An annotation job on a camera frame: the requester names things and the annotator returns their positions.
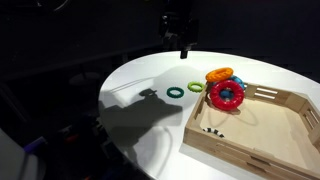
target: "colorful ring toy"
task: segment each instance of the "colorful ring toy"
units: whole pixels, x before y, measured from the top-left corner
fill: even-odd
[[[233,92],[233,98],[229,101],[225,101],[219,95],[222,90],[227,88],[230,88]],[[217,82],[217,84],[212,86],[212,89],[210,91],[210,99],[212,101],[212,104],[224,111],[229,111],[237,108],[242,103],[243,98],[243,89],[238,83],[232,80]]]
[[[241,86],[241,88],[242,88],[243,90],[245,90],[244,83],[243,83],[243,81],[242,81],[239,77],[237,77],[237,76],[235,76],[235,75],[232,75],[229,79],[230,79],[230,80],[233,80],[233,81],[236,82],[236,83],[238,83],[238,84]]]
[[[230,78],[228,78],[229,80],[233,80],[234,82],[236,82],[236,83],[238,83],[240,86],[241,86],[241,88],[243,89],[243,90],[245,90],[245,86],[244,86],[244,83],[243,83],[243,81],[239,78],[239,77],[237,77],[237,76],[235,76],[235,75],[232,75]],[[224,89],[224,90],[222,90],[221,92],[220,92],[220,97],[222,98],[222,99],[232,99],[233,98],[233,92],[230,90],[230,89]]]
[[[171,91],[178,91],[179,94],[172,94]],[[177,99],[177,98],[181,98],[184,95],[184,91],[179,87],[170,87],[167,89],[167,95],[171,98]]]
[[[204,84],[202,84],[200,82],[189,82],[188,83],[188,89],[192,92],[199,93],[203,90],[203,88],[204,88]]]
[[[231,68],[220,68],[209,72],[206,75],[206,80],[208,82],[217,82],[230,78],[233,74],[233,69]]]

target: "toy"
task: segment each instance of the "toy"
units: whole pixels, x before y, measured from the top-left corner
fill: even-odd
[[[204,84],[200,83],[200,82],[189,82],[188,83],[188,89],[192,92],[196,92],[196,93],[199,93],[203,90],[203,87],[204,87]]]
[[[230,100],[233,98],[234,94],[231,89],[224,89],[220,91],[219,96],[224,100]]]
[[[265,179],[320,179],[320,112],[305,94],[245,83],[239,111],[212,108],[199,94],[183,142]],[[203,131],[214,127],[225,138]]]
[[[220,68],[209,72],[206,75],[206,80],[208,82],[217,82],[230,78],[233,74],[233,69],[231,68]]]
[[[234,97],[228,101],[225,101],[220,97],[220,92],[224,89],[230,88],[234,94]],[[224,80],[217,82],[211,88],[210,99],[212,104],[224,111],[229,111],[237,108],[243,101],[244,92],[241,86],[232,81],[232,80]]]
[[[215,134],[221,138],[224,138],[224,135],[221,132],[219,132],[217,129],[206,128],[206,129],[202,129],[202,130],[205,132],[212,132],[213,134]]]
[[[171,91],[178,91],[179,94],[172,94]],[[171,98],[177,99],[177,98],[181,98],[184,95],[184,91],[179,87],[170,87],[167,90],[167,95]]]
[[[241,88],[242,88],[243,90],[245,90],[244,83],[243,83],[243,81],[242,81],[239,77],[237,77],[237,76],[235,76],[235,75],[232,75],[229,79],[230,79],[230,80],[233,80],[233,81],[236,82],[236,83],[238,83],[238,84],[241,86]]]

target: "dark background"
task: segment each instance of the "dark background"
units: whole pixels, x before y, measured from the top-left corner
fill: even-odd
[[[98,116],[105,78],[123,60],[163,51],[163,7],[162,0],[72,0],[58,13],[1,8],[0,81],[30,119],[22,122],[2,96],[0,127],[24,146],[84,114]],[[320,82],[319,13],[319,0],[195,0],[200,29],[193,50],[254,58]],[[100,78],[71,85],[83,71]]]

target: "green ring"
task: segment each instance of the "green ring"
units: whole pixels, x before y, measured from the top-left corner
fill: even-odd
[[[179,91],[179,94],[172,94],[171,91]],[[183,89],[179,87],[170,87],[167,90],[167,95],[171,98],[181,98],[184,95]]]
[[[194,82],[193,81],[193,82],[189,82],[189,84],[188,84],[188,89],[190,91],[192,91],[192,92],[196,92],[196,93],[202,92],[203,88],[204,88],[204,84],[202,84],[200,82]]]

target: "tray bottom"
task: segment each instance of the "tray bottom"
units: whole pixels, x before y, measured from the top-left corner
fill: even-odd
[[[238,111],[223,112],[204,103],[201,128],[216,128],[226,139],[264,151],[320,173],[320,154],[296,112],[282,106],[244,99]]]

